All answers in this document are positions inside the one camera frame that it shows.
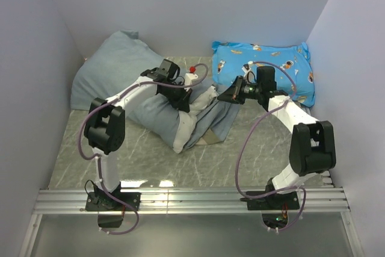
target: purple hose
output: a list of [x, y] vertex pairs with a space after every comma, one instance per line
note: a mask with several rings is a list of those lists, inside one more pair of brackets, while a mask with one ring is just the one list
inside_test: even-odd
[[[295, 85], [293, 79], [289, 76], [289, 74], [287, 72], [285, 72], [283, 69], [281, 69], [279, 66], [277, 66], [276, 64], [274, 63], [270, 63], [268, 61], [256, 61], [258, 63], [264, 63], [264, 64], [268, 64], [272, 67], [275, 67], [276, 69], [279, 69], [281, 72], [283, 72], [287, 77], [288, 79], [290, 80], [290, 82], [292, 83], [293, 85], [293, 93], [291, 94], [291, 97], [293, 98], [295, 96], [295, 94], [297, 93], [297, 86]], [[248, 199], [261, 199], [261, 198], [264, 198], [264, 197], [267, 197], [267, 196], [270, 196], [270, 195], [273, 195], [273, 194], [276, 194], [276, 193], [279, 193], [279, 192], [282, 192], [282, 191], [288, 191], [288, 190], [294, 190], [294, 189], [297, 189], [296, 186], [293, 186], [293, 187], [286, 187], [286, 188], [281, 188], [281, 189], [278, 189], [278, 190], [274, 190], [274, 191], [271, 191], [271, 192], [268, 192], [268, 193], [265, 193], [265, 194], [261, 194], [261, 195], [258, 195], [258, 196], [249, 196], [247, 194], [245, 194], [244, 192], [242, 192], [241, 190], [241, 187], [239, 186], [239, 179], [238, 179], [238, 173], [239, 173], [239, 165], [241, 163], [241, 158], [242, 158], [242, 154], [243, 152], [245, 151], [245, 148], [246, 148], [246, 144], [248, 142], [248, 140], [250, 139], [250, 136], [252, 135], [252, 133], [254, 132], [254, 130], [256, 129], [256, 127], [260, 124], [260, 122], [267, 116], [270, 116], [272, 113], [275, 113], [276, 111], [278, 110], [281, 110], [282, 108], [284, 108], [289, 102], [289, 99], [286, 100], [283, 105], [271, 110], [271, 111], [268, 111], [266, 112], [262, 117], [260, 117], [259, 119], [257, 119], [257, 121], [255, 122], [255, 124], [251, 127], [250, 129], [250, 132], [248, 133], [248, 135], [246, 136], [246, 139], [242, 145], [242, 148], [241, 150], [239, 151], [239, 154], [238, 154], [238, 157], [237, 157], [237, 160], [236, 160], [236, 164], [235, 164], [235, 187], [236, 189], [238, 190], [238, 193], [241, 194], [243, 197], [245, 198], [248, 198]], [[279, 231], [283, 231], [289, 227], [291, 227], [295, 222], [298, 221], [298, 219], [300, 218], [300, 215], [302, 214], [303, 212], [303, 209], [304, 209], [304, 206], [305, 206], [305, 201], [306, 201], [306, 190], [305, 188], [303, 187], [299, 187], [299, 189], [303, 190], [304, 194], [303, 194], [303, 201], [302, 201], [302, 206], [297, 214], [297, 216], [294, 218], [294, 220], [288, 224], [286, 227], [282, 228], [282, 229], [279, 229]]]
[[[156, 85], [160, 85], [160, 86], [163, 86], [163, 87], [173, 87], [173, 88], [188, 88], [188, 87], [193, 87], [197, 84], [200, 84], [207, 76], [207, 74], [209, 73], [209, 68], [207, 65], [205, 65], [204, 63], [199, 63], [199, 64], [196, 64], [194, 67], [197, 67], [197, 66], [204, 66], [206, 68], [206, 72], [205, 72], [205, 75], [202, 77], [202, 78], [199, 78], [195, 83], [193, 84], [190, 84], [190, 85], [172, 85], [172, 84], [163, 84], [161, 82], [155, 82], [155, 81], [144, 81], [144, 82], [141, 82], [140, 84], [134, 84], [133, 86], [127, 88], [123, 93], [122, 95], [120, 96], [120, 98], [123, 98], [125, 97], [130, 91], [132, 91], [133, 89], [139, 87], [140, 85], [144, 85], [144, 84], [156, 84]], [[123, 234], [126, 234], [126, 233], [130, 233], [131, 231], [133, 231], [135, 229], [135, 227], [138, 226], [138, 223], [139, 223], [139, 214], [138, 214], [138, 211], [133, 207], [133, 206], [130, 206], [130, 204], [127, 204], [126, 202], [114, 197], [112, 194], [109, 193], [109, 191], [107, 190], [106, 186], [104, 185], [104, 182], [103, 182], [103, 174], [102, 174], [102, 160], [101, 160], [101, 155], [98, 154], [98, 153], [94, 153], [92, 156], [86, 156], [85, 153], [83, 152], [83, 149], [82, 149], [82, 145], [81, 145], [81, 138], [82, 138], [82, 133], [84, 131], [84, 128], [85, 128], [85, 125], [86, 123], [89, 121], [89, 119], [95, 114], [97, 113], [98, 111], [104, 109], [105, 107], [107, 107], [108, 105], [112, 105], [114, 103], [116, 103], [118, 100], [118, 98], [112, 100], [112, 101], [109, 101], [99, 107], [97, 107], [95, 110], [91, 111], [88, 116], [83, 120], [82, 124], [81, 124], [81, 127], [80, 127], [80, 131], [79, 131], [79, 135], [78, 135], [78, 150], [79, 150], [79, 154], [80, 156], [82, 156], [83, 159], [86, 159], [87, 161], [93, 159], [93, 158], [97, 158], [97, 172], [98, 172], [98, 175], [99, 175], [99, 179], [101, 180], [100, 181], [100, 185], [102, 186], [102, 189], [104, 191], [104, 193], [106, 193], [106, 195], [108, 197], [110, 197], [112, 200], [115, 200], [116, 202], [118, 203], [121, 203], [123, 206], [125, 206], [127, 209], [130, 209], [131, 211], [133, 211], [135, 213], [135, 215], [137, 216], [137, 220], [135, 222], [134, 225], [132, 225], [132, 227], [128, 230], [125, 230], [125, 231], [122, 231], [122, 232], [111, 232], [111, 231], [108, 231], [106, 229], [102, 229], [102, 231], [106, 232], [107, 234], [111, 234], [111, 235], [123, 235]]]

